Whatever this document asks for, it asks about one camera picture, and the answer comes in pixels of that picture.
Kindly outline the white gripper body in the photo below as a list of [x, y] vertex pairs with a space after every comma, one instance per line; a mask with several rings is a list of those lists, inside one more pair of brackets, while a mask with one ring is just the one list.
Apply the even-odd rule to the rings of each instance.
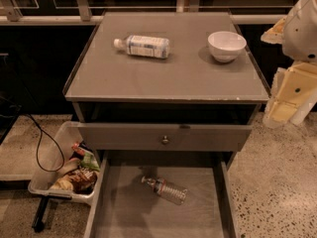
[[300, 124], [317, 103], [317, 63], [295, 62], [291, 72], [291, 103], [296, 111], [291, 116], [293, 124]]

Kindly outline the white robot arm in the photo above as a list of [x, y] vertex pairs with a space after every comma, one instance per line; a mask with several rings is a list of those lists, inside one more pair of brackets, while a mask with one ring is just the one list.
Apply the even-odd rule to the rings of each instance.
[[264, 124], [277, 128], [288, 122], [298, 125], [317, 102], [317, 0], [298, 0], [289, 13], [264, 32], [261, 40], [281, 44], [293, 60], [279, 67], [264, 110]]

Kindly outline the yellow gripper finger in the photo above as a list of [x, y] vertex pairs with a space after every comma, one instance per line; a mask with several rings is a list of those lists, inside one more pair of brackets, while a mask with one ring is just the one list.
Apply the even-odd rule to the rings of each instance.
[[291, 103], [291, 72], [290, 68], [279, 67], [273, 78], [271, 97], [264, 110], [264, 124], [268, 128], [277, 128], [287, 124], [296, 108]]
[[286, 17], [279, 19], [270, 29], [262, 34], [261, 41], [272, 45], [281, 45], [283, 43], [283, 29], [285, 21]]

